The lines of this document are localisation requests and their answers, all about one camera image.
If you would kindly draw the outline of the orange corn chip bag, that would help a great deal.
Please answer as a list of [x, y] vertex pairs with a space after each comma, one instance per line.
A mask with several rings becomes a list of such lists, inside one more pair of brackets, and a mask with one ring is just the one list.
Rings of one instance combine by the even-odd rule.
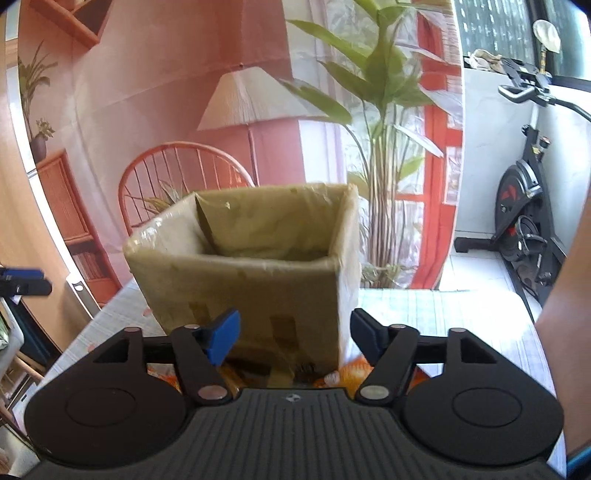
[[366, 386], [383, 386], [392, 398], [405, 396], [414, 387], [427, 382], [431, 377], [420, 367], [413, 366], [409, 359], [386, 355], [370, 366], [360, 355], [338, 370], [315, 381], [315, 388], [343, 388], [354, 399]]

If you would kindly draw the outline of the red orange snack bag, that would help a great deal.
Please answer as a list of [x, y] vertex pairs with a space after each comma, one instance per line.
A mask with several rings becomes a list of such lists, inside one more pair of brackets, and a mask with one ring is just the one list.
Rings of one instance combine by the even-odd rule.
[[236, 397], [246, 387], [245, 379], [226, 363], [218, 367], [199, 367], [195, 373], [190, 373], [186, 368], [180, 371], [173, 364], [148, 363], [147, 373], [171, 385], [180, 393], [184, 387], [197, 384], [204, 386], [211, 380], [221, 380], [232, 397]]

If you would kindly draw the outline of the plaid blue tablecloth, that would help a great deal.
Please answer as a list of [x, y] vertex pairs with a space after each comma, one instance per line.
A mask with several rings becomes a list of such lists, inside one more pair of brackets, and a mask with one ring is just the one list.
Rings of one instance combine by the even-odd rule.
[[127, 327], [25, 410], [32, 479], [553, 479], [556, 397], [472, 332], [424, 336], [363, 309], [372, 371], [342, 388], [232, 394], [229, 309], [161, 337]]

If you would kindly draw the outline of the cardboard box with plastic liner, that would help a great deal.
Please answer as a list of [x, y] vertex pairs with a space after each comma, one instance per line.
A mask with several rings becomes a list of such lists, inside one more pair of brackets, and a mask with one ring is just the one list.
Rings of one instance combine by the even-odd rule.
[[355, 186], [193, 193], [138, 227], [123, 253], [165, 331], [232, 308], [235, 358], [287, 380], [322, 377], [348, 360], [361, 285]]

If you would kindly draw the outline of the wooden door panel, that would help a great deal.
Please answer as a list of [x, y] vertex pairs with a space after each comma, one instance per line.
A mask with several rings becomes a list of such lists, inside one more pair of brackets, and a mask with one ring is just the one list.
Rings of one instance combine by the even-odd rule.
[[536, 323], [564, 409], [566, 451], [590, 443], [590, 204], [586, 203], [556, 284]]

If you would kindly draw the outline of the black exercise bike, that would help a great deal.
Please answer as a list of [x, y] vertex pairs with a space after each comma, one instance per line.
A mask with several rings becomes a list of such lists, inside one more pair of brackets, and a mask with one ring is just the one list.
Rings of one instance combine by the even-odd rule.
[[[515, 104], [531, 101], [538, 107], [561, 106], [585, 120], [590, 113], [573, 102], [550, 92], [551, 75], [535, 65], [502, 57], [500, 63], [512, 84], [498, 92]], [[502, 176], [494, 206], [495, 232], [488, 239], [458, 237], [454, 249], [466, 254], [472, 250], [501, 255], [515, 292], [524, 303], [533, 297], [543, 305], [548, 300], [567, 254], [555, 233], [548, 182], [543, 158], [551, 140], [540, 134], [537, 120], [522, 127], [526, 137], [521, 158]]]

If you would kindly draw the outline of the crumpled cloth on ledge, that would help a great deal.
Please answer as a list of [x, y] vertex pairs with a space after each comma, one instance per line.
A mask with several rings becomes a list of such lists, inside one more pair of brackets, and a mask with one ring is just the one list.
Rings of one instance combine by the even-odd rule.
[[504, 74], [505, 70], [502, 66], [502, 56], [493, 54], [485, 49], [477, 49], [467, 57], [468, 65], [472, 69], [480, 71], [490, 71], [499, 74]]

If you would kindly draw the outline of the white round lamp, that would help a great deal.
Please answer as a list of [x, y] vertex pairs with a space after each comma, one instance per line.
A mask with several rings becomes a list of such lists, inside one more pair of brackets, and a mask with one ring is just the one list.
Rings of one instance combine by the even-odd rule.
[[547, 20], [538, 19], [533, 23], [533, 33], [540, 43], [540, 72], [547, 73], [548, 53], [561, 52], [561, 38], [554, 24]]

